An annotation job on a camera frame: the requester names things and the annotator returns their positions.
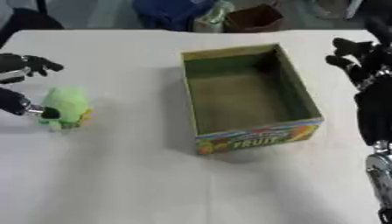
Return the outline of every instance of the white tablecloth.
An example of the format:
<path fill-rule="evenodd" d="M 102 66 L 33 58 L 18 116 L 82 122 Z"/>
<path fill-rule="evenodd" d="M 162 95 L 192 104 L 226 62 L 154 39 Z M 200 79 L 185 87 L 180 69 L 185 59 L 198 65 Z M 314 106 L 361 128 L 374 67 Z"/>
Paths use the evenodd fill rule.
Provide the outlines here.
<path fill-rule="evenodd" d="M 372 38 L 364 31 L 16 34 L 3 53 L 44 56 L 66 70 L 11 88 L 39 102 L 51 87 L 82 87 L 94 113 L 63 135 L 0 113 L 0 223 L 379 223 L 355 89 L 324 62 L 335 37 Z M 325 122 L 309 141 L 195 156 L 180 53 L 265 43 L 287 51 Z"/>

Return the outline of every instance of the colorful box label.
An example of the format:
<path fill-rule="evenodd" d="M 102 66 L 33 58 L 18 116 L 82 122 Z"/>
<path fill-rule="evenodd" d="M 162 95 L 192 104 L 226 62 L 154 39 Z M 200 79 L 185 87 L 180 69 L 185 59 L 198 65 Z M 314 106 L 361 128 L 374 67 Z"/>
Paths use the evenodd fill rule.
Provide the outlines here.
<path fill-rule="evenodd" d="M 199 154 L 235 151 L 248 147 L 284 144 L 308 139 L 319 127 L 319 123 L 305 126 L 277 126 L 249 131 L 226 133 L 226 136 L 197 138 Z"/>

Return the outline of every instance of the green plush toy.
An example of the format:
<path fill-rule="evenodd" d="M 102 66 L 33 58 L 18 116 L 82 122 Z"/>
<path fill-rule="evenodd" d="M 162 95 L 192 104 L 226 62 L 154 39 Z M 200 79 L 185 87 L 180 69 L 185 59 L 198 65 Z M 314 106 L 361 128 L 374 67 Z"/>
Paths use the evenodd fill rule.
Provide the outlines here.
<path fill-rule="evenodd" d="M 91 109 L 84 91 L 78 88 L 52 88 L 42 106 L 57 109 L 60 119 L 40 119 L 39 122 L 48 125 L 52 130 L 67 130 L 77 128 L 89 119 Z"/>

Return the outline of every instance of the blue container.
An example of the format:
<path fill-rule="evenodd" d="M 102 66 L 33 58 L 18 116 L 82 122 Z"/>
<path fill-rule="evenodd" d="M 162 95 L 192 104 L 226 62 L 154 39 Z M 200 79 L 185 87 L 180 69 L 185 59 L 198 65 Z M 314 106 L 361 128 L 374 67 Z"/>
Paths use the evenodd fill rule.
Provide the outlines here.
<path fill-rule="evenodd" d="M 135 0 L 133 8 L 144 28 L 190 31 L 190 23 L 204 15 L 215 0 Z"/>

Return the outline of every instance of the open box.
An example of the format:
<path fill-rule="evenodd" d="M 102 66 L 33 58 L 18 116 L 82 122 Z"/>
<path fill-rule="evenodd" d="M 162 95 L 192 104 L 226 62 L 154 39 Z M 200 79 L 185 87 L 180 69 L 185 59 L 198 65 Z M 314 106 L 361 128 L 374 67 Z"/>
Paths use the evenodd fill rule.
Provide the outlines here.
<path fill-rule="evenodd" d="M 305 140 L 323 118 L 280 45 L 184 52 L 197 151 Z"/>

